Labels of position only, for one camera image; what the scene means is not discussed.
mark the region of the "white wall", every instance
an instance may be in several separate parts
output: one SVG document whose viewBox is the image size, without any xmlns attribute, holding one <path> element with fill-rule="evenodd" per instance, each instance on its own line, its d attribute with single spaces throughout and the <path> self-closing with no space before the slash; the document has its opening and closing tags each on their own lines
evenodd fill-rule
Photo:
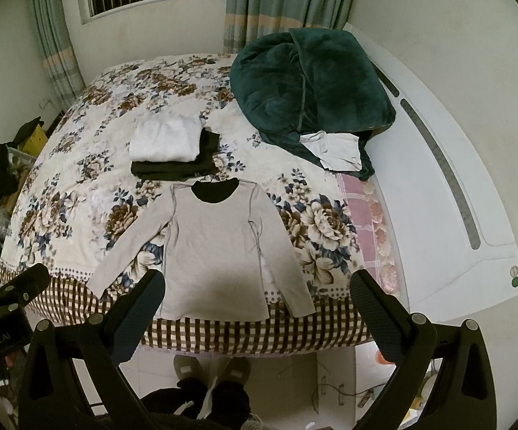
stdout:
<svg viewBox="0 0 518 430">
<path fill-rule="evenodd" d="M 78 0 L 62 0 L 82 76 L 162 55 L 221 53 L 226 0 L 151 0 L 86 21 Z"/>
<path fill-rule="evenodd" d="M 42 67 L 28 0 L 0 0 L 0 143 L 41 116 L 48 127 L 61 106 Z M 39 103 L 53 104 L 41 110 Z"/>
<path fill-rule="evenodd" d="M 453 114 L 492 176 L 518 244 L 515 0 L 355 0 L 349 21 Z M 518 296 L 474 318 L 492 362 L 499 428 L 508 428 L 518 416 Z"/>
</svg>

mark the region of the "shoe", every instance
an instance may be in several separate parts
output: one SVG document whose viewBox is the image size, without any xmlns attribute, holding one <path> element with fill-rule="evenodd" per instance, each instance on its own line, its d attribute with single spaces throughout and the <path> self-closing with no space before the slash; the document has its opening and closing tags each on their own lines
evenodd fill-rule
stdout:
<svg viewBox="0 0 518 430">
<path fill-rule="evenodd" d="M 174 369 L 175 374 L 179 380 L 186 378 L 197 378 L 200 381 L 203 380 L 203 367 L 195 357 L 188 355 L 175 355 L 174 356 Z"/>
<path fill-rule="evenodd" d="M 227 363 L 227 366 L 220 377 L 220 382 L 234 381 L 245 386 L 247 380 L 249 380 L 250 373 L 251 362 L 249 362 L 245 357 L 234 357 Z"/>
</svg>

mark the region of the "black pants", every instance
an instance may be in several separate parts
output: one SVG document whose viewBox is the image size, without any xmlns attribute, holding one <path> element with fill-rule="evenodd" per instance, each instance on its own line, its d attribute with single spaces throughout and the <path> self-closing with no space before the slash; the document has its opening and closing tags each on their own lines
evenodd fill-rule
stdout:
<svg viewBox="0 0 518 430">
<path fill-rule="evenodd" d="M 206 393 L 207 386 L 202 381 L 186 378 L 178 381 L 177 388 L 160 389 L 144 396 L 142 403 L 150 412 L 173 414 L 182 404 L 193 401 L 194 405 L 183 411 L 182 415 L 196 419 Z M 231 430 L 240 430 L 250 414 L 249 396 L 240 383 L 223 381 L 211 392 L 209 420 Z"/>
</svg>

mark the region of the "floral blanket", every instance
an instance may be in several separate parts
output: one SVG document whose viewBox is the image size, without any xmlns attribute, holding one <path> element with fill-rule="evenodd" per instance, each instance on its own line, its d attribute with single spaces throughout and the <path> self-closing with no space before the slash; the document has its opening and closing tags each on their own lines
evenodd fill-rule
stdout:
<svg viewBox="0 0 518 430">
<path fill-rule="evenodd" d="M 20 193 L 0 262 L 9 280 L 42 263 L 53 276 L 32 304 L 57 323 L 105 312 L 151 268 L 161 269 L 163 237 L 147 242 L 97 299 L 85 288 L 118 238 L 169 183 L 130 173 L 129 138 L 138 122 L 167 110 L 197 114 L 221 135 L 219 172 L 258 182 L 277 207 L 317 312 L 292 318 L 266 273 L 270 318 L 255 323 L 167 320 L 145 343 L 186 353 L 301 353 L 354 344 L 369 333 L 350 301 L 350 274 L 364 267 L 349 207 L 335 175 L 261 142 L 233 100 L 233 56 L 160 57 L 110 68 L 87 87 L 40 154 Z"/>
</svg>

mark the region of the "green plush blanket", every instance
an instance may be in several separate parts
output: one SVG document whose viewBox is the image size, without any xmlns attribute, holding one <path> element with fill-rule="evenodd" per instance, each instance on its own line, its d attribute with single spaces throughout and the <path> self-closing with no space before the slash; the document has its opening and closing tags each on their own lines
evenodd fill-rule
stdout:
<svg viewBox="0 0 518 430">
<path fill-rule="evenodd" d="M 359 135 L 366 180 L 374 174 L 364 146 L 370 130 L 390 126 L 395 110 L 352 34 L 300 28 L 246 45 L 233 62 L 231 90 L 263 140 L 321 166 L 299 142 L 302 134 Z"/>
</svg>

